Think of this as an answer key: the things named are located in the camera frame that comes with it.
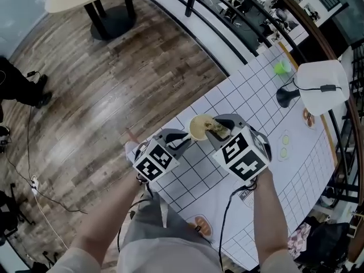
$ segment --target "round table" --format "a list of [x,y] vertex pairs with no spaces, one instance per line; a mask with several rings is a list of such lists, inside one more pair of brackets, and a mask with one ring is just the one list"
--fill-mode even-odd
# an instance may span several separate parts
[[117,38],[135,24],[133,0],[125,0],[125,6],[120,5],[106,10],[100,0],[46,0],[45,2],[45,10],[49,13],[60,13],[81,6],[85,7],[93,22],[90,29],[92,36],[99,40]]

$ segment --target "black lamp base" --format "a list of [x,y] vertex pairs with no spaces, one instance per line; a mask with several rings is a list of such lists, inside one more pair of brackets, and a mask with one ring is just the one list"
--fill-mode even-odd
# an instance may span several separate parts
[[286,91],[283,88],[279,88],[277,91],[277,101],[279,105],[283,108],[287,108],[292,99],[298,97],[300,95],[300,91]]

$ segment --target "grid pattern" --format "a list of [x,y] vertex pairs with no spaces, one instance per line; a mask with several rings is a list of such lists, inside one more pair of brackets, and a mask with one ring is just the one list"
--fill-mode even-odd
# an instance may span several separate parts
[[[280,47],[271,47],[183,110],[162,129],[186,130],[189,121],[197,114],[217,116],[238,113],[256,130],[270,135],[297,102],[296,98],[289,108],[283,109],[275,98],[278,88],[296,74],[293,66],[289,74],[275,74],[275,64],[286,58]],[[286,88],[295,89],[293,84]],[[279,195],[290,233],[313,207],[332,175],[334,164],[328,144],[323,131],[311,154]],[[191,141],[179,159],[180,165],[154,182],[151,188],[175,211],[180,212],[228,175],[212,158],[214,153],[215,150],[208,140]],[[222,248],[240,266],[248,270],[254,268],[258,264],[258,256],[253,223],[225,242]]]
[[[324,190],[335,169],[326,132],[323,131],[311,153],[283,191],[279,200],[289,235],[302,223]],[[258,265],[253,222],[222,245],[222,251],[236,264],[251,270]]]

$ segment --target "chair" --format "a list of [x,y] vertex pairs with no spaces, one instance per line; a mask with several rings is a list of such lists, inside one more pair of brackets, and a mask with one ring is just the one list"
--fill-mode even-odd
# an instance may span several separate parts
[[4,191],[0,191],[0,238],[7,238],[18,230],[18,222],[28,222],[34,225],[34,221],[28,218],[20,211],[20,204],[17,203],[13,188],[15,184],[10,185],[11,197],[7,196]]

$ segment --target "wooden handrail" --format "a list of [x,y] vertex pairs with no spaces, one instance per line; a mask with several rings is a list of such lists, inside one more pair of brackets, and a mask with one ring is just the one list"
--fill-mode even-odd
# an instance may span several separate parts
[[[316,42],[319,44],[321,49],[328,60],[337,60],[337,57],[329,45],[328,41],[323,36],[322,32],[315,25],[313,20],[306,14],[306,12],[299,6],[295,0],[281,0],[287,10],[291,12],[291,14],[299,21],[299,23],[304,27],[309,36],[313,37]],[[357,107],[355,104],[355,100],[352,94],[350,94],[349,100],[346,102],[346,107],[350,111],[350,120],[353,127],[354,140],[358,147],[357,155],[358,155],[358,172],[359,172],[359,205],[363,204],[364,200],[364,144],[363,144],[363,135],[361,132],[361,123],[359,120],[359,115],[357,111]]]

